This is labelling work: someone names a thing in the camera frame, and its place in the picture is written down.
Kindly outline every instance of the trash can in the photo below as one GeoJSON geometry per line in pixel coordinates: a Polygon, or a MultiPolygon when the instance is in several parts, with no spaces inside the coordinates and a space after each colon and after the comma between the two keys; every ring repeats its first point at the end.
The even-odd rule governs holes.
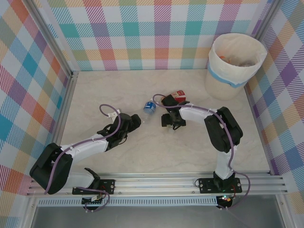
{"type": "Polygon", "coordinates": [[[264,46],[250,36],[219,36],[209,52],[206,91],[219,100],[235,97],[262,66],[266,55],[264,46]]]}

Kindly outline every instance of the colorful checkered backdrop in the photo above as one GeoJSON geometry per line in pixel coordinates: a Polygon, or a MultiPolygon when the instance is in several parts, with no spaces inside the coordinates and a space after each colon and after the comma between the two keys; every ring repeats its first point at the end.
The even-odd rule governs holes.
{"type": "Polygon", "coordinates": [[[249,100],[274,172],[304,224],[304,0],[284,2],[263,44],[268,55],[247,84],[249,100]]]}
{"type": "Polygon", "coordinates": [[[22,1],[0,6],[0,228],[13,228],[68,78],[22,1]]]}
{"type": "Polygon", "coordinates": [[[254,36],[272,0],[47,0],[73,56],[35,0],[72,69],[206,68],[213,40],[254,36]]]}

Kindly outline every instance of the purple cable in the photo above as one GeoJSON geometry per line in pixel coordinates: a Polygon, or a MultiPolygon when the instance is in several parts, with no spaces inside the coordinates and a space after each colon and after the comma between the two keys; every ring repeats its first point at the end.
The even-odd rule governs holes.
{"type": "Polygon", "coordinates": [[[96,190],[96,189],[86,189],[86,188],[83,188],[83,187],[77,187],[77,188],[82,189],[82,190],[88,190],[88,191],[96,191],[96,192],[100,192],[100,193],[103,193],[103,194],[107,195],[108,199],[107,199],[107,201],[105,202],[105,204],[102,205],[102,206],[100,206],[100,207],[98,207],[98,208],[95,209],[95,210],[92,210],[92,211],[91,211],[92,213],[93,213],[93,212],[97,212],[97,211],[101,210],[102,208],[105,208],[105,206],[106,206],[106,205],[109,203],[109,201],[110,201],[110,194],[107,193],[106,191],[96,190]]]}
{"type": "Polygon", "coordinates": [[[242,201],[244,201],[244,199],[247,197],[247,195],[248,195],[248,193],[249,193],[249,191],[250,191],[251,182],[250,182],[249,177],[248,177],[246,174],[241,173],[241,172],[237,172],[237,171],[235,171],[235,170],[231,167],[231,162],[232,162],[233,156],[234,156],[234,145],[233,145],[233,142],[232,142],[232,138],[231,138],[230,132],[229,132],[228,128],[226,127],[226,124],[225,124],[225,122],[222,120],[222,118],[221,118],[216,112],[214,112],[214,111],[212,111],[212,110],[210,110],[210,109],[207,109],[207,108],[199,107],[199,106],[186,105],[186,104],[184,104],[184,105],[175,105],[175,106],[164,106],[164,105],[159,104],[158,102],[155,101],[155,97],[156,97],[156,96],[163,96],[163,97],[165,97],[165,96],[162,95],[162,94],[155,94],[155,95],[153,96],[153,98],[152,98],[153,102],[154,102],[155,104],[157,104],[159,107],[162,107],[162,108],[180,108],[180,107],[196,108],[196,109],[200,109],[200,110],[204,110],[204,111],[210,112],[210,113],[214,114],[214,115],[218,118],[218,120],[221,122],[221,124],[223,125],[223,127],[224,127],[224,129],[225,129],[225,132],[226,132],[226,134],[227,134],[227,136],[228,136],[229,143],[230,143],[230,147],[231,147],[231,157],[230,157],[229,162],[228,162],[228,167],[229,167],[233,172],[235,172],[236,174],[242,175],[242,176],[246,177],[247,180],[248,180],[248,189],[247,189],[247,192],[245,193],[244,197],[241,199],[241,201],[239,201],[237,204],[231,206],[230,208],[234,208],[235,206],[239,205],[239,204],[240,204],[242,201]]]}
{"type": "MultiPolygon", "coordinates": [[[[118,131],[118,129],[119,129],[119,127],[120,127],[120,123],[121,123],[120,115],[119,115],[118,111],[117,111],[114,107],[110,106],[109,104],[101,104],[101,105],[99,106],[99,110],[100,110],[100,112],[101,112],[103,115],[105,115],[105,116],[108,116],[108,115],[105,114],[105,113],[101,110],[101,107],[102,107],[102,106],[107,106],[107,107],[109,107],[109,108],[112,108],[112,109],[116,112],[116,114],[117,114],[117,116],[118,116],[118,126],[117,126],[117,128],[115,129],[115,131],[113,131],[111,134],[109,134],[109,135],[107,135],[107,136],[104,136],[104,137],[95,138],[94,140],[96,140],[96,141],[98,141],[98,140],[103,140],[103,139],[109,138],[109,137],[111,137],[112,135],[114,135],[114,134],[118,131]]],[[[81,141],[81,142],[77,142],[77,143],[75,143],[74,145],[72,145],[71,147],[75,148],[75,147],[77,147],[77,146],[79,146],[79,145],[81,145],[81,144],[84,144],[84,143],[90,142],[90,141],[93,141],[93,139],[86,139],[86,140],[83,140],[83,141],[81,141]]],[[[47,184],[47,188],[46,188],[46,190],[45,190],[45,192],[44,192],[45,195],[47,194],[47,192],[49,191],[49,189],[50,189],[50,187],[51,187],[51,184],[52,184],[52,181],[53,181],[53,178],[54,178],[55,169],[56,169],[56,166],[57,166],[57,164],[58,164],[60,158],[61,158],[67,151],[69,151],[69,150],[70,150],[70,147],[68,147],[68,148],[66,148],[64,151],[62,151],[61,154],[59,154],[59,156],[57,157],[56,161],[54,162],[54,165],[53,165],[53,168],[52,168],[52,172],[51,172],[51,175],[50,175],[50,177],[49,177],[48,184],[47,184]]]]}

